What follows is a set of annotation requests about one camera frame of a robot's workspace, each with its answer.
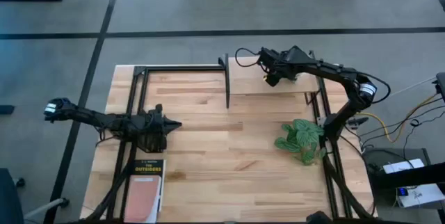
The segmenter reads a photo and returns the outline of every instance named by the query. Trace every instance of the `chair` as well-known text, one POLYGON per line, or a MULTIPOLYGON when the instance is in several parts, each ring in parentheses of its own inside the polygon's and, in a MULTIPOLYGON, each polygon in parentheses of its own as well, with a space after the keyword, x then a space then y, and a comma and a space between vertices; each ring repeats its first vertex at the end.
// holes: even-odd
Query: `chair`
POLYGON ((53 207, 66 207, 70 201, 59 198, 23 215, 22 205, 17 194, 17 187, 25 186, 24 179, 13 179, 8 169, 0 168, 0 223, 24 224, 36 214, 52 209, 53 207))

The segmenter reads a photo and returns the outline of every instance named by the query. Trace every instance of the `potted plant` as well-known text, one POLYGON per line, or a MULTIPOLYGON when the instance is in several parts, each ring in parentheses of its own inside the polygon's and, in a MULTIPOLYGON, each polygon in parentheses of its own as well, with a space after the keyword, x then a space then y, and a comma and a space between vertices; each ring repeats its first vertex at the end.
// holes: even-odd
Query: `potted plant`
POLYGON ((287 132, 287 137, 278 137, 275 140, 275 146, 281 150, 296 153, 294 158, 306 166, 326 155, 326 148, 317 149, 319 136, 324 134, 324 130, 315 123, 296 119, 293 120, 292 126, 283 124, 282 128, 287 132))

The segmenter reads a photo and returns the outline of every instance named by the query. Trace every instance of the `cable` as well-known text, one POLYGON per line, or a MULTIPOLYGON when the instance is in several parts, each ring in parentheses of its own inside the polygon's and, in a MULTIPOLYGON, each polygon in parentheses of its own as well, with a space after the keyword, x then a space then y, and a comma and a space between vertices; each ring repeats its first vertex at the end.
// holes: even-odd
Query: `cable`
MULTIPOLYGON (((397 129, 399 129, 400 127, 402 127, 402 128, 400 129, 399 134, 397 135, 396 139, 394 140, 394 141, 397 141, 398 137, 400 137, 401 130, 403 129, 403 126, 404 126, 406 120, 410 119, 410 116, 411 116, 412 114, 414 114, 415 111, 417 111, 418 109, 420 109, 422 106, 426 106, 426 105, 432 104, 432 103, 437 102, 437 101, 439 101, 439 100, 442 100, 442 98, 435 99, 435 100, 433 100, 432 102, 428 102, 428 103, 425 103, 425 104, 420 104, 420 105, 414 107, 414 109, 411 110, 411 111, 407 114, 407 116, 405 117, 405 119, 402 120, 402 121, 400 122, 400 124, 398 124, 397 128, 395 128, 395 130, 393 130, 392 132, 390 132, 390 133, 388 133, 388 134, 393 134, 394 132, 397 131, 397 129)), ((386 136, 386 134, 382 134, 382 135, 379 135, 379 136, 374 136, 374 137, 368 138, 366 141, 363 142, 363 145, 365 145, 368 141, 370 141, 370 140, 372 140, 372 139, 379 138, 379 137, 382 137, 382 136, 386 136)))
POLYGON ((114 195, 118 192, 118 189, 122 185, 122 183, 127 178, 127 175, 129 174, 129 164, 130 164, 130 157, 125 165, 124 169, 120 173, 119 177, 116 179, 115 183, 113 183, 113 186, 108 191, 108 193, 105 195, 104 199, 97 205, 96 209, 91 213, 88 217, 86 217, 86 220, 99 220, 101 216, 104 214, 106 208, 110 204, 110 200, 114 198, 114 195))
POLYGON ((353 136, 357 137, 359 139, 359 143, 362 142, 362 138, 360 136, 358 136, 356 133, 354 133, 353 131, 351 131, 346 125, 344 125, 345 129, 350 132, 353 136))
POLYGON ((108 137, 108 138, 105 138, 105 139, 103 139, 103 140, 100 140, 100 141, 98 141, 98 142, 96 142, 96 147, 100 144, 100 143, 103 143, 104 141, 108 141, 108 140, 111 140, 112 138, 118 138, 118 136, 111 136, 111 137, 108 137))
POLYGON ((372 74, 367 74, 365 72, 359 72, 359 71, 347 71, 347 70, 344 70, 344 72, 361 74, 361 75, 366 76, 366 77, 371 77, 372 79, 375 79, 376 81, 380 82, 381 84, 383 84, 383 85, 385 85, 387 87, 387 94, 382 99, 379 99, 379 100, 377 100, 375 102, 372 102, 372 104, 377 104, 379 102, 382 102, 383 100, 388 98, 388 96, 391 94, 391 87, 389 86, 389 84, 386 83, 385 81, 383 81, 382 79, 379 79, 379 78, 373 76, 372 74))
POLYGON ((422 125, 423 123, 433 122, 433 121, 439 119, 440 117, 442 117, 444 114, 445 114, 445 111, 443 111, 439 116, 436 116, 436 117, 434 117, 434 118, 431 119, 431 120, 424 120, 424 121, 422 121, 422 122, 419 122, 418 120, 412 120, 412 121, 411 121, 410 124, 412 125, 412 129, 411 129, 411 132, 406 136, 406 138, 405 138, 405 144, 403 145, 403 158, 404 158, 404 159, 406 159, 406 156, 405 156, 405 148, 406 148, 406 145, 408 144, 408 138, 412 135, 412 133, 414 132, 414 130, 416 129, 416 127, 422 125))
MULTIPOLYGON (((397 123, 394 123, 394 124, 391 124, 391 125, 387 125, 387 127, 393 127, 393 126, 399 125, 400 123, 402 123, 402 122, 404 122, 404 121, 406 121, 406 120, 412 120, 412 119, 418 118, 418 117, 423 116, 423 115, 425 115, 425 114, 427 114, 427 113, 429 113, 429 112, 431 112, 431 111, 434 111, 434 110, 436 110, 436 109, 441 109, 441 108, 444 108, 444 107, 445 107, 445 106, 436 106, 435 108, 429 109, 429 110, 427 110, 427 111, 425 111, 425 112, 423 112, 423 113, 421 113, 421 114, 419 114, 419 115, 410 117, 410 118, 408 118, 408 119, 401 120, 401 121, 399 121, 399 122, 397 122, 397 123)), ((381 129, 383 129, 383 127, 379 127, 379 128, 374 129, 374 130, 372 130, 372 131, 366 132, 366 133, 364 133, 364 134, 361 134, 360 136, 364 136, 364 135, 367 135, 367 134, 371 134, 371 133, 373 133, 373 132, 375 132, 375 131, 378 131, 378 130, 381 130, 381 129)))
POLYGON ((257 62, 254 62, 254 63, 249 64, 249 65, 241 65, 241 64, 239 63, 239 61, 238 61, 238 52, 239 52, 240 50, 248 51, 249 53, 251 53, 251 54, 254 55, 254 56, 258 55, 258 54, 256 54, 256 53, 254 53, 253 51, 251 51, 251 50, 249 50, 249 49, 246 49, 246 48, 244 48, 244 47, 240 47, 240 48, 238 48, 238 49, 235 51, 235 61, 236 61, 236 64, 238 64, 238 66, 240 66, 240 67, 252 67, 253 65, 257 64, 257 62))
POLYGON ((367 150, 367 151, 365 151, 365 152, 363 153, 363 156, 365 156, 365 155, 367 155, 367 154, 369 154, 369 153, 372 153, 372 152, 385 152, 385 153, 387 153, 387 154, 391 154, 391 155, 400 157, 400 158, 403 159, 403 161, 408 162, 408 163, 410 164, 411 168, 414 168, 414 165, 412 165, 412 163, 411 163, 410 160, 406 159, 405 157, 403 157, 403 156, 401 156, 401 155, 399 155, 399 154, 397 154, 397 153, 395 153, 395 152, 391 152, 391 151, 386 150, 386 149, 374 148, 374 149, 371 149, 371 150, 367 150))
POLYGON ((365 162, 365 160, 364 160, 364 158, 362 156, 362 152, 360 152, 347 138, 343 137, 342 135, 340 135, 340 138, 344 139, 347 143, 349 143, 349 145, 351 147, 353 147, 355 149, 355 151, 357 151, 357 153, 360 155, 360 158, 362 158, 364 164, 366 165, 366 162, 365 162))
POLYGON ((392 205, 391 208, 393 208, 394 206, 396 206, 396 203, 397 203, 397 189, 396 189, 396 200, 394 201, 394 203, 393 203, 393 205, 392 205))
MULTIPOLYGON (((347 139, 347 138, 345 138, 344 136, 342 136, 342 135, 340 135, 340 138, 342 138, 342 139, 344 139, 347 143, 349 143, 349 145, 351 146, 351 147, 353 147, 354 149, 355 149, 355 151, 357 151, 357 153, 359 154, 359 156, 360 156, 360 158, 362 158, 362 161, 363 161, 363 163, 364 163, 364 167, 365 167, 365 169, 366 170, 368 170, 368 168, 367 168, 367 164, 366 164, 366 161, 364 160, 364 158, 363 158, 363 155, 362 155, 362 153, 347 139)), ((371 212, 371 216, 374 216, 374 213, 375 213, 375 200, 373 200, 373 210, 372 210, 372 212, 371 212)))
POLYGON ((382 125, 383 129, 385 130, 385 134, 387 135, 388 141, 393 142, 389 137, 387 126, 385 125, 383 120, 381 120, 378 116, 376 116, 375 114, 372 114, 372 113, 365 113, 365 112, 357 113, 357 115, 367 115, 367 116, 371 116, 372 118, 378 120, 380 122, 380 124, 382 125))

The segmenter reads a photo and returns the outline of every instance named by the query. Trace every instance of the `book cover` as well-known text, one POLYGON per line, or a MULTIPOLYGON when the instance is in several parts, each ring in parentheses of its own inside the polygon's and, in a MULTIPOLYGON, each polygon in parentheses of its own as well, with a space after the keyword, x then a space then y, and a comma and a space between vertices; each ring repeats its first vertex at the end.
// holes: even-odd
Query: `book cover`
POLYGON ((135 160, 124 222, 155 223, 162 206, 165 160, 135 160))

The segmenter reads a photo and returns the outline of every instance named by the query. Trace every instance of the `wooden board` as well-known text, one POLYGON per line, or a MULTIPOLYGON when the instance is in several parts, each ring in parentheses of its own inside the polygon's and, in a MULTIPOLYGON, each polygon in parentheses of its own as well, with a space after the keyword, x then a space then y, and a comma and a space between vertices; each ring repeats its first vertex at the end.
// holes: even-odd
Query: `wooden board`
MULTIPOLYGON (((238 57, 241 65, 255 63, 257 59, 258 56, 238 57)), ((236 63, 235 58, 229 58, 230 94, 303 93, 318 90, 316 77, 311 74, 299 74, 296 82, 281 79, 275 87, 269 86, 263 80, 264 75, 264 71, 258 65, 241 67, 236 63)))
MULTIPOLYGON (((132 72, 132 66, 116 67, 106 113, 125 112, 132 72)), ((157 103, 167 117, 183 122, 168 135, 163 154, 137 152, 137 159, 167 160, 159 222, 305 221, 316 211, 330 215, 322 166, 302 166, 273 145, 285 136, 282 123, 314 120, 303 94, 232 95, 226 109, 222 72, 153 72, 145 109, 157 103)), ((110 140, 96 149, 83 216, 110 189, 118 147, 110 140)), ((367 177, 356 164, 358 156, 343 147, 348 147, 340 147, 348 185, 363 200, 360 193, 370 192, 361 186, 369 185, 367 177)), ((121 199, 120 193, 115 216, 121 199)))

